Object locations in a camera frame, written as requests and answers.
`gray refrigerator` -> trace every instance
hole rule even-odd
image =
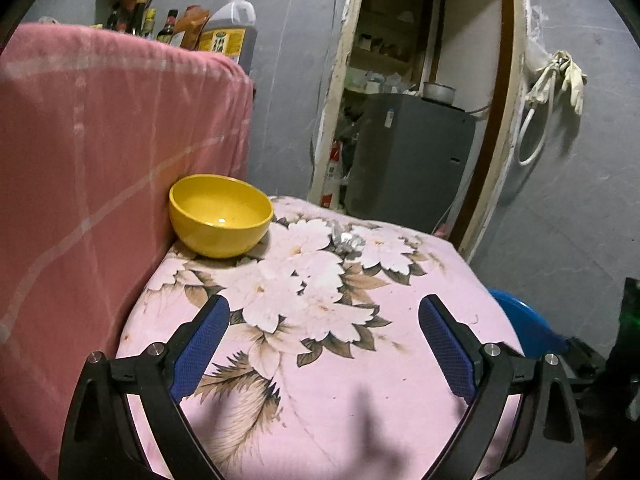
[[[419,97],[374,94],[360,121],[347,213],[430,234],[456,197],[476,120]]]

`yellow label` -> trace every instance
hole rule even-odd
[[[242,43],[244,43],[244,28],[216,28],[207,30],[200,35],[198,50],[216,52],[230,57],[235,62],[240,59]]]

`metal screw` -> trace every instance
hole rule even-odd
[[[545,361],[552,366],[556,366],[560,362],[560,359],[558,359],[558,356],[555,354],[547,354],[545,355]]]
[[[484,351],[487,352],[491,357],[500,355],[500,347],[494,343],[487,343],[486,345],[484,345]]]
[[[95,365],[98,361],[102,359],[102,352],[94,351],[89,354],[89,357],[86,359],[88,363]]]
[[[146,353],[149,355],[160,355],[162,352],[164,352],[164,345],[162,343],[151,343],[146,347]]]

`aluminum foil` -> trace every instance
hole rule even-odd
[[[329,222],[331,226],[331,238],[334,242],[335,251],[338,254],[361,253],[364,249],[364,238],[356,233],[345,231],[339,222]]]

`metal pot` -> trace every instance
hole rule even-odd
[[[456,89],[439,83],[424,83],[422,97],[444,105],[452,105],[456,98]]]

